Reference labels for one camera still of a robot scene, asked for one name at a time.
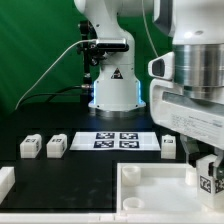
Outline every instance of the black table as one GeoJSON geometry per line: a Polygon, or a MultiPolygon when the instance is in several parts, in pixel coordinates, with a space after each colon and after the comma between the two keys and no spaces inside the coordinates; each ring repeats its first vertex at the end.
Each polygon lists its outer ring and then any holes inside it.
{"type": "Polygon", "coordinates": [[[116,212],[116,169],[119,162],[181,163],[185,153],[179,135],[155,125],[149,110],[125,119],[92,116],[79,103],[33,103],[22,106],[0,124],[0,168],[15,167],[16,184],[0,212],[116,212]],[[66,134],[70,147],[77,131],[156,132],[177,136],[177,159],[161,160],[158,151],[70,151],[48,159],[46,144],[66,134]],[[19,145],[27,135],[40,134],[43,147],[36,159],[20,159],[19,145]]]}

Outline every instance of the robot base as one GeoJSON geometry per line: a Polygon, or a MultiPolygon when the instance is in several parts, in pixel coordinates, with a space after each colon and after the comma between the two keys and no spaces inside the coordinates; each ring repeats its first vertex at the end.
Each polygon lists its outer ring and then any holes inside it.
{"type": "Polygon", "coordinates": [[[145,112],[145,107],[139,107],[134,110],[129,110],[129,111],[106,111],[106,110],[100,110],[98,108],[91,108],[90,109],[90,114],[92,115],[97,115],[105,118],[129,118],[129,117],[135,117],[138,116],[139,114],[144,114],[145,112]]]}

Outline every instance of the black label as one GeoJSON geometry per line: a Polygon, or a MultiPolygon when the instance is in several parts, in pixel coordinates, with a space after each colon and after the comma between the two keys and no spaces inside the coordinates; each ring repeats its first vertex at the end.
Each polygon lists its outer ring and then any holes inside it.
{"type": "Polygon", "coordinates": [[[36,143],[36,150],[38,151],[39,150],[39,142],[37,141],[36,143]]]}
{"type": "Polygon", "coordinates": [[[215,193],[218,194],[224,190],[224,179],[215,181],[215,193]]]}
{"type": "Polygon", "coordinates": [[[164,143],[173,143],[173,140],[165,139],[164,143]]]}
{"type": "Polygon", "coordinates": [[[26,142],[35,142],[35,141],[36,139],[29,139],[29,138],[26,140],[26,142]]]}
{"type": "Polygon", "coordinates": [[[211,181],[206,179],[205,177],[200,176],[200,187],[201,189],[203,189],[204,191],[207,191],[208,193],[211,194],[212,192],[212,184],[211,181]]]}
{"type": "Polygon", "coordinates": [[[62,139],[53,139],[52,142],[61,142],[62,139]]]}
{"type": "Polygon", "coordinates": [[[112,75],[111,79],[123,79],[123,76],[121,75],[120,70],[117,68],[112,75]]]}
{"type": "Polygon", "coordinates": [[[65,142],[62,142],[62,152],[65,151],[65,142]]]}

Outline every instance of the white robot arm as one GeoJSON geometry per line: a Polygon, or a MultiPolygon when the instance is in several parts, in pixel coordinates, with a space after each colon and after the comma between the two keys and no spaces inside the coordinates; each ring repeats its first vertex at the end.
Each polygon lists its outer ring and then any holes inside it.
{"type": "MultiPolygon", "coordinates": [[[[94,83],[94,100],[90,111],[106,117],[135,114],[145,103],[141,100],[140,82],[134,74],[135,41],[121,29],[117,16],[138,16],[142,13],[141,0],[75,0],[76,7],[93,25],[96,46],[105,50],[100,63],[100,75],[94,83]]],[[[153,1],[147,1],[146,11],[153,1]]]]}
{"type": "Polygon", "coordinates": [[[198,193],[204,204],[220,209],[224,194],[217,195],[216,187],[224,179],[224,1],[155,0],[154,6],[155,24],[173,36],[173,52],[149,63],[149,73],[156,77],[150,86],[151,115],[155,123],[181,133],[185,151],[193,157],[199,153],[195,139],[214,146],[217,156],[197,162],[198,193]],[[200,178],[216,189],[212,197],[200,178]]]}

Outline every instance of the green backdrop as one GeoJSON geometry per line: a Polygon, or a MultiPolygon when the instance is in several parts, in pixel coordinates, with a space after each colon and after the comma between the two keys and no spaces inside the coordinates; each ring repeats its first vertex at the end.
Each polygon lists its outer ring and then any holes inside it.
{"type": "MultiPolygon", "coordinates": [[[[80,40],[77,24],[84,19],[73,0],[0,1],[0,120],[14,110],[19,98],[61,53],[80,40]]],[[[159,55],[167,53],[171,50],[171,39],[154,27],[151,22],[152,15],[147,15],[147,19],[159,55]]],[[[143,19],[120,18],[119,23],[135,37],[135,73],[143,84],[143,99],[148,102],[150,78],[147,74],[147,64],[154,55],[146,36],[143,19]]],[[[31,95],[55,92],[64,87],[81,84],[82,75],[82,56],[73,50],[42,80],[31,95]]],[[[98,69],[94,68],[92,75],[96,78],[98,69]]]]}

